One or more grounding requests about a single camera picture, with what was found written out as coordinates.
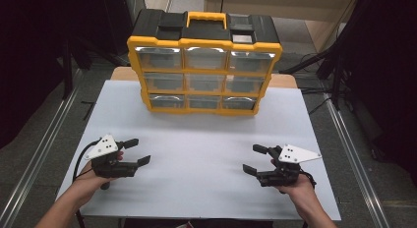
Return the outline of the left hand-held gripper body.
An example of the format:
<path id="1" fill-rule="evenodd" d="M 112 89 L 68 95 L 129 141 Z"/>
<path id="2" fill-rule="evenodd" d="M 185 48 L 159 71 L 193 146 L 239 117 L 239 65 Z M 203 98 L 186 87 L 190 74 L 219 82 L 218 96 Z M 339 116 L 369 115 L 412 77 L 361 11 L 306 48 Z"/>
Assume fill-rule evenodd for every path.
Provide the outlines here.
<path id="1" fill-rule="evenodd" d="M 91 162 L 96 176 L 102 178 L 133 177 L 138 169 L 137 162 L 120 162 L 118 160 L 117 141 L 110 134 L 104 135 L 85 156 Z"/>

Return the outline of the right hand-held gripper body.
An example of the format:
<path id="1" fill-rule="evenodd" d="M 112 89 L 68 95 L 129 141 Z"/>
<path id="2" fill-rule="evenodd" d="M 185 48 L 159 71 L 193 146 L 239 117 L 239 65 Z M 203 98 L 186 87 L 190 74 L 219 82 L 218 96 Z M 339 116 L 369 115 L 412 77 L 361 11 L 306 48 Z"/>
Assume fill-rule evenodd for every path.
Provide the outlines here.
<path id="1" fill-rule="evenodd" d="M 262 187 L 293 185 L 301 173 L 305 173 L 311 180 L 313 187 L 317 185 L 314 177 L 305 172 L 300 164 L 302 162 L 321 159 L 322 155 L 302 147 L 291 144 L 269 147 L 269 153 L 275 169 L 273 171 L 258 172 L 257 179 Z"/>

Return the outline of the clear plastic drawer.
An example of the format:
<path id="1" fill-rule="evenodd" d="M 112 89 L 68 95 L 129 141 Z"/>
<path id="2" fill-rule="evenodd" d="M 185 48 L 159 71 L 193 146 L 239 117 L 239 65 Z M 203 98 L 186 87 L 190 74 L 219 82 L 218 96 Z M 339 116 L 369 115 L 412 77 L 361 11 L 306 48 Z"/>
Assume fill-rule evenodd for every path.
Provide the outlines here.
<path id="1" fill-rule="evenodd" d="M 223 75 L 189 74 L 186 76 L 186 87 L 194 91 L 221 91 L 223 81 Z"/>

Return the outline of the yellow black organizer case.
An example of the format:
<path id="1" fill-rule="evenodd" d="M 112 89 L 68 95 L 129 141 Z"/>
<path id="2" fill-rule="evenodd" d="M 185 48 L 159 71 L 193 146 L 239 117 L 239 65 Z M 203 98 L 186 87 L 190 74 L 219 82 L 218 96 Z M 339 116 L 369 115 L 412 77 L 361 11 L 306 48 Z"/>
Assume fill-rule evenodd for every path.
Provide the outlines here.
<path id="1" fill-rule="evenodd" d="M 156 9 L 141 10 L 127 45 L 131 67 L 141 85 L 141 97 L 142 81 L 138 75 L 139 60 L 135 51 L 137 47 L 220 47 L 227 50 L 273 52 L 276 57 L 270 67 L 268 84 L 273 66 L 282 53 L 282 46 L 270 16 L 213 12 L 168 13 Z M 268 84 L 264 87 L 263 97 Z M 260 102 L 254 114 L 243 115 L 257 114 Z"/>

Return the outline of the person's right hand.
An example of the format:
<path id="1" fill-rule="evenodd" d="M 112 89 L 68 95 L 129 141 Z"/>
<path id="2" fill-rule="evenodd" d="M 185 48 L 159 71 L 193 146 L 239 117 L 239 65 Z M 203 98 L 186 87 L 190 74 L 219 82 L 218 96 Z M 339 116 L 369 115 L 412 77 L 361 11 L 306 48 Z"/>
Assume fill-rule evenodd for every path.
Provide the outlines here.
<path id="1" fill-rule="evenodd" d="M 294 204 L 298 206 L 310 205 L 317 199 L 313 184 L 305 173 L 301 173 L 293 185 L 275 186 L 275 188 L 281 193 L 289 195 Z"/>

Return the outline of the person's left hand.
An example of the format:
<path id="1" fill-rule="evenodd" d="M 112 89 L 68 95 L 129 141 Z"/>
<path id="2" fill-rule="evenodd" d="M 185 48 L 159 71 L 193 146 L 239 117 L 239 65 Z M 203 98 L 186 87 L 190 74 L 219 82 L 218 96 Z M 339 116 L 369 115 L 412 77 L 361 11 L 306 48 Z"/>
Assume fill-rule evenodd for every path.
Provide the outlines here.
<path id="1" fill-rule="evenodd" d="M 113 178 L 102 178 L 96 176 L 92 169 L 91 162 L 89 161 L 82 169 L 81 174 L 73 182 L 73 186 L 76 186 L 83 192 L 95 192 L 103 184 L 111 181 L 113 181 Z"/>

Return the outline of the small black bent bar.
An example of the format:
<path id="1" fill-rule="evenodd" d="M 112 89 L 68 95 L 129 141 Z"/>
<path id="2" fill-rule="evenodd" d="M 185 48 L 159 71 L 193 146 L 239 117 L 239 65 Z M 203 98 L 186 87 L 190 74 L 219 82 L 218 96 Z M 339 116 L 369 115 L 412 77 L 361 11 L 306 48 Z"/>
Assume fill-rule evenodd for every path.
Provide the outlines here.
<path id="1" fill-rule="evenodd" d="M 83 117 L 83 120 L 86 121 L 89 118 L 89 116 L 91 114 L 91 111 L 93 110 L 93 108 L 95 106 L 95 102 L 94 101 L 82 101 L 81 103 L 88 107 L 88 110 L 87 110 L 85 116 Z"/>

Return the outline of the white table cover sheet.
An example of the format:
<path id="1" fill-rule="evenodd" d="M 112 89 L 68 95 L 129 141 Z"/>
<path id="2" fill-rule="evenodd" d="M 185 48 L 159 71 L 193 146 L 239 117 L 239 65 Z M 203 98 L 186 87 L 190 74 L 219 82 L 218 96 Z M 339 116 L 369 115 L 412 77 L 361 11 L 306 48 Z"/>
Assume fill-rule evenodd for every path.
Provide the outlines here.
<path id="1" fill-rule="evenodd" d="M 290 198 L 263 187 L 245 165 L 268 171 L 269 156 L 254 144 L 292 144 L 319 149 L 308 111 L 297 88 L 268 89 L 255 116 L 164 114 L 147 110 L 136 82 L 104 84 L 79 146 L 110 134 L 138 140 L 127 161 L 144 156 L 148 165 L 132 178 L 118 179 L 82 207 L 84 216 L 141 218 L 295 219 Z"/>

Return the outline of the person's dark clothing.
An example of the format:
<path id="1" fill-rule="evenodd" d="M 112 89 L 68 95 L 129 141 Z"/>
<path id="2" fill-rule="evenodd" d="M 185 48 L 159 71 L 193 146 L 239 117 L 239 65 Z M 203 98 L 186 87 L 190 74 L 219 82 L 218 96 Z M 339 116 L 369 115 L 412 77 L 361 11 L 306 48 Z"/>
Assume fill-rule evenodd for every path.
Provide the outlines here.
<path id="1" fill-rule="evenodd" d="M 272 228 L 272 221 L 237 219 L 134 219 L 127 218 L 123 228 Z"/>

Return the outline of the wooden table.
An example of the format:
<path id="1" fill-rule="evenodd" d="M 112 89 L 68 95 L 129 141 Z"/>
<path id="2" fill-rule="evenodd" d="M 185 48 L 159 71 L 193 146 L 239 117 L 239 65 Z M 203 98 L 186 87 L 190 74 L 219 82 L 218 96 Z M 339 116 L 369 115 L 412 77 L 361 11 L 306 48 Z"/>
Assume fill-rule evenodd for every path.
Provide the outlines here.
<path id="1" fill-rule="evenodd" d="M 136 72 L 131 67 L 116 67 L 111 75 L 111 81 L 132 81 L 139 80 Z M 269 87 L 297 88 L 296 80 L 291 75 L 272 74 Z"/>

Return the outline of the black metal stand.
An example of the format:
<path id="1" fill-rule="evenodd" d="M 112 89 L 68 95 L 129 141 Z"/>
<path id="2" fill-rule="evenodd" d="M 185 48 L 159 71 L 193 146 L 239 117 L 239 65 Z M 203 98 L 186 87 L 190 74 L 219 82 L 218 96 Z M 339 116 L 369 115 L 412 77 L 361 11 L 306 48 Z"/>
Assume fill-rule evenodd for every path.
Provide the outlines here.
<path id="1" fill-rule="evenodd" d="M 334 42 L 327 49 L 305 61 L 301 61 L 293 67 L 281 71 L 281 74 L 293 75 L 308 66 L 321 62 L 316 76 L 321 81 L 332 76 L 332 85 L 328 93 L 330 94 L 330 101 L 336 109 L 339 108 L 343 45 L 363 13 L 363 9 L 357 6 L 357 1 L 359 0 L 350 0 L 348 2 L 347 8 L 336 23 L 335 31 L 333 32 L 335 35 Z"/>
<path id="2" fill-rule="evenodd" d="M 92 65 L 88 50 L 105 59 L 115 67 L 127 67 L 130 65 L 128 61 L 123 61 L 121 58 L 105 52 L 99 46 L 83 37 L 64 37 L 62 40 L 63 99 L 68 99 L 74 89 L 72 60 L 75 60 L 77 65 L 82 69 L 89 69 Z"/>

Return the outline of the set of clear organizer bins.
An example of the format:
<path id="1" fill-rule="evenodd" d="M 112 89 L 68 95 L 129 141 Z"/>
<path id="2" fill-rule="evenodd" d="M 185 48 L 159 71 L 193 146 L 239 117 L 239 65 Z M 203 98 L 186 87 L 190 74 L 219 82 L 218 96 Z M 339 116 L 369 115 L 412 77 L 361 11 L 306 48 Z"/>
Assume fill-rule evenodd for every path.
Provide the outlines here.
<path id="1" fill-rule="evenodd" d="M 254 114 L 268 84 L 273 52 L 220 47 L 137 47 L 142 98 L 151 111 Z M 189 74 L 223 75 L 221 91 L 187 90 Z"/>

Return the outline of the black curtain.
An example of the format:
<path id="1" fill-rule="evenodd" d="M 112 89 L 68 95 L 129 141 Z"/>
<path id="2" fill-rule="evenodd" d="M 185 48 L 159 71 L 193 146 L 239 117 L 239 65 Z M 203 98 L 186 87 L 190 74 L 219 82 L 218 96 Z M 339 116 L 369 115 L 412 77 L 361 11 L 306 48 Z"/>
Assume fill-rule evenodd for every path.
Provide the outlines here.
<path id="1" fill-rule="evenodd" d="M 358 0 L 352 16 L 347 83 L 381 129 L 372 142 L 417 177 L 417 0 Z"/>
<path id="2" fill-rule="evenodd" d="M 132 29 L 127 0 L 0 0 L 0 148 L 64 84 L 64 37 L 118 56 Z"/>

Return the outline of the metal floor rail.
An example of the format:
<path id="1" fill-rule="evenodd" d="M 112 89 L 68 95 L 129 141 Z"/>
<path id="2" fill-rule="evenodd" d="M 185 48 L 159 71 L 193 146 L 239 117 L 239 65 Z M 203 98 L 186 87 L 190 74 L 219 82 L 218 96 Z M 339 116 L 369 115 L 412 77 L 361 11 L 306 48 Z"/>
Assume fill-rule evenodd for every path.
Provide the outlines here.
<path id="1" fill-rule="evenodd" d="M 326 98 L 328 112 L 337 130 L 345 154 L 364 199 L 364 203 L 369 210 L 375 227 L 391 228 L 387 220 L 387 216 L 384 212 L 382 203 L 378 198 L 371 180 L 369 179 L 367 170 L 360 159 L 360 156 L 356 150 L 353 140 L 350 137 L 340 111 L 334 107 L 333 103 L 331 102 L 332 97 L 329 94 L 325 93 L 324 97 Z"/>
<path id="2" fill-rule="evenodd" d="M 67 98 L 61 101 L 53 119 L 46 129 L 46 132 L 42 136 L 42 139 L 38 144 L 29 165 L 19 180 L 19 183 L 11 193 L 3 212 L 0 214 L 0 228 L 12 228 L 13 223 L 15 222 L 15 219 L 19 214 L 19 211 L 42 167 L 42 164 L 45 161 L 49 150 L 52 147 L 56 136 L 58 135 L 62 124 L 73 105 L 84 77 L 85 71 L 78 69 L 75 76 L 72 78 L 74 83 L 73 89 L 70 91 Z"/>

